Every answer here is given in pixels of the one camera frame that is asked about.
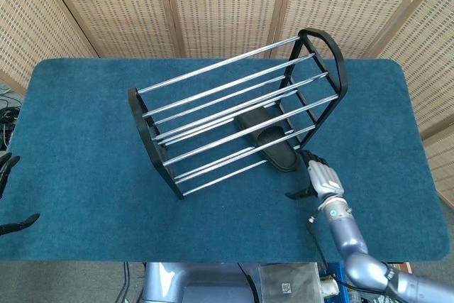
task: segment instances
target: table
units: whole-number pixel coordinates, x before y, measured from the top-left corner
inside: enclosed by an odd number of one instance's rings
[[[0,202],[0,219],[20,221],[34,212],[41,217],[29,229],[0,238],[0,259],[319,260],[305,230],[318,202],[284,196],[301,189],[303,170],[284,174],[265,165],[180,201],[150,164],[127,89],[213,62],[39,63],[11,143],[21,161]],[[229,72],[246,75],[278,62],[242,60]],[[448,233],[401,67],[391,60],[346,60],[346,67],[348,93],[307,149],[336,169],[371,254],[389,262],[442,258]],[[199,83],[192,86],[181,91],[193,93]],[[315,231],[328,261],[341,260],[323,219]]]

